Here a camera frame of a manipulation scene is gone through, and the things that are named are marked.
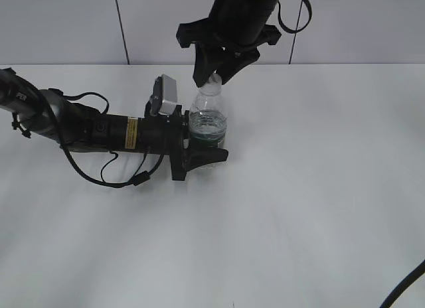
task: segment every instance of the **white tabletop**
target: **white tabletop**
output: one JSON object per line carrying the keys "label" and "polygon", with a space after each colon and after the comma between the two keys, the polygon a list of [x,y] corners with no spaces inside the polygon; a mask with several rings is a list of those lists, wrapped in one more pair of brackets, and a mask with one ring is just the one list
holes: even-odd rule
{"label": "white tabletop", "polygon": [[[185,108],[196,94],[192,66],[14,69],[113,114],[142,116],[162,73]],[[425,65],[251,66],[224,95],[227,163],[177,183],[166,159],[121,190],[0,112],[0,307],[378,307],[425,257]],[[75,157],[93,176],[111,158]]]}

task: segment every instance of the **warning label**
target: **warning label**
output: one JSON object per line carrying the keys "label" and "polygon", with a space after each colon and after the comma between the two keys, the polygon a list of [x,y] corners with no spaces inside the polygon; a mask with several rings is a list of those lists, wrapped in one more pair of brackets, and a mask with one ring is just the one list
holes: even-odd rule
{"label": "warning label", "polygon": [[128,117],[127,119],[127,134],[126,134],[126,149],[134,150],[137,141],[137,125],[139,119],[136,117]]}

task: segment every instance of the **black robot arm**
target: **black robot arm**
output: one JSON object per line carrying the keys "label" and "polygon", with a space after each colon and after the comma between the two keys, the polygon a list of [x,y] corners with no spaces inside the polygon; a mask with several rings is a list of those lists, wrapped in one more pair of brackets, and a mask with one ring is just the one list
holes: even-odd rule
{"label": "black robot arm", "polygon": [[[0,70],[0,108],[12,112],[13,128],[25,137],[33,132],[57,141],[76,171],[95,184],[115,188],[141,184],[165,155],[170,157],[175,181],[184,181],[187,172],[197,167],[227,160],[227,150],[190,142],[189,113],[182,113],[176,82],[166,75],[156,79],[143,118],[108,114],[109,105],[101,113],[69,99],[73,97],[57,89],[36,89],[11,69]],[[106,183],[84,174],[70,154],[109,151],[159,155],[159,163],[128,182]]]}
{"label": "black robot arm", "polygon": [[[311,5],[302,0],[309,12]],[[193,79],[198,87],[208,80],[213,72],[227,83],[244,67],[256,62],[260,53],[257,47],[278,43],[281,34],[272,25],[266,25],[279,0],[215,0],[206,19],[180,24],[177,40],[182,48],[195,44],[196,61]],[[283,30],[296,33],[284,25],[280,14],[279,24]]]}

